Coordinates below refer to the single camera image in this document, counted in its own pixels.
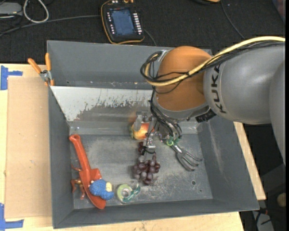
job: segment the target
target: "purple grapes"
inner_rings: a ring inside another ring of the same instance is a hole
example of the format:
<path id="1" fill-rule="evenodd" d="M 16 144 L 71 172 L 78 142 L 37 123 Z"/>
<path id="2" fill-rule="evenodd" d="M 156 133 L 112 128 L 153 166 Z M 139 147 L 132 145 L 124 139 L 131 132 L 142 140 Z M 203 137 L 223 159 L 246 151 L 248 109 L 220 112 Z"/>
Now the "purple grapes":
<path id="1" fill-rule="evenodd" d="M 141 180 L 145 185 L 152 185 L 154 182 L 154 175 L 159 172 L 160 164 L 157 162 L 156 153 L 153 154 L 152 160 L 139 162 L 132 167 L 133 177 Z"/>

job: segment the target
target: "orange object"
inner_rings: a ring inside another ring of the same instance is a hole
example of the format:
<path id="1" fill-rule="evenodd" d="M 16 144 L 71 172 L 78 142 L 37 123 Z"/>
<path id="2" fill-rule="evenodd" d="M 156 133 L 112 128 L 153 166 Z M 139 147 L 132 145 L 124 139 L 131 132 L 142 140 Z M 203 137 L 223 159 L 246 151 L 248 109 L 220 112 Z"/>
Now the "orange object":
<path id="1" fill-rule="evenodd" d="M 34 70 L 39 74 L 39 76 L 44 80 L 45 85 L 48 86 L 54 86 L 54 79 L 51 74 L 51 62 L 49 58 L 49 53 L 45 54 L 45 63 L 47 70 L 41 70 L 41 68 L 37 65 L 37 63 L 32 59 L 28 58 L 28 63 L 34 68 Z"/>
<path id="2" fill-rule="evenodd" d="M 52 65 L 50 63 L 49 53 L 45 54 L 45 64 L 46 64 L 47 70 L 51 71 Z"/>
<path id="3" fill-rule="evenodd" d="M 149 122 L 142 123 L 140 129 L 138 131 L 134 130 L 134 124 L 131 126 L 133 130 L 133 138 L 136 140 L 144 140 L 147 137 L 147 134 L 150 132 L 149 129 Z"/>
<path id="4" fill-rule="evenodd" d="M 92 169 L 90 167 L 87 154 L 81 142 L 80 135 L 73 134 L 69 136 L 69 140 L 74 144 L 75 151 L 80 162 L 81 170 L 79 171 L 79 176 L 83 184 L 83 188 L 86 192 L 86 195 L 88 196 L 92 204 L 94 204 L 97 208 L 104 209 L 106 206 L 106 200 L 102 199 L 99 196 L 92 195 L 92 193 L 89 191 L 91 181 L 99 180 L 102 178 L 100 170 L 98 168 Z"/>
<path id="5" fill-rule="evenodd" d="M 34 70 L 38 74 L 42 72 L 41 68 L 37 65 L 37 63 L 32 58 L 28 58 L 28 63 L 34 68 Z"/>

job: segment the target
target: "black floor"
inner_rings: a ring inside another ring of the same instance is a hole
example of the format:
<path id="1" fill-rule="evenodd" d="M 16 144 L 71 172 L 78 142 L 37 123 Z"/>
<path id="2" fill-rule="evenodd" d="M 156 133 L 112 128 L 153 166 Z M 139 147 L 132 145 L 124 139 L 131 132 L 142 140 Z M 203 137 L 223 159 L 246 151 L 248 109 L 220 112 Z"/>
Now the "black floor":
<path id="1" fill-rule="evenodd" d="M 23 4 L 25 0 L 6 1 Z M 44 64 L 46 42 L 49 39 L 109 43 L 100 18 L 100 7 L 107 0 L 43 1 L 50 12 L 47 23 L 29 26 L 30 22 L 21 16 L 0 19 L 0 63 L 27 63 L 28 58 L 33 58 L 38 64 Z M 135 43 L 138 45 L 190 45 L 211 49 L 216 54 L 244 39 L 286 35 L 285 24 L 273 0 L 222 0 L 210 5 L 194 0 L 134 1 L 146 32 L 144 41 Z M 35 20 L 42 20 L 45 16 L 37 0 L 31 1 L 27 13 Z M 87 15 L 97 17 L 52 22 L 60 18 Z M 245 130 L 260 176 L 282 164 L 270 125 L 246 124 Z M 271 199 L 274 197 L 268 198 L 268 206 Z M 255 230 L 247 229 L 249 218 L 242 220 L 246 230 Z"/>

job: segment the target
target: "white cable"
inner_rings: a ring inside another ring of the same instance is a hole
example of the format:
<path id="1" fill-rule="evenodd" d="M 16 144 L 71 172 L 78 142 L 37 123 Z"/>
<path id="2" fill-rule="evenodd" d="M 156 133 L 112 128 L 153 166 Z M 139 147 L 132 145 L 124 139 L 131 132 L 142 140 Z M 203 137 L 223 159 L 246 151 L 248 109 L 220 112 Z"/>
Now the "white cable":
<path id="1" fill-rule="evenodd" d="M 23 6 L 23 12 L 24 12 L 25 17 L 26 17 L 29 21 L 33 22 L 33 23 L 41 23 L 41 22 L 45 22 L 45 21 L 47 21 L 47 20 L 49 19 L 49 12 L 48 12 L 48 9 L 46 8 L 45 4 L 42 2 L 42 0 L 38 0 L 38 1 L 39 1 L 40 4 L 43 6 L 44 10 L 46 11 L 46 18 L 45 18 L 44 20 L 42 20 L 42 21 L 32 20 L 32 19 L 27 15 L 27 13 L 26 13 L 26 7 L 27 7 L 27 5 L 28 5 L 29 0 L 26 0 L 25 3 L 24 3 L 24 6 Z"/>

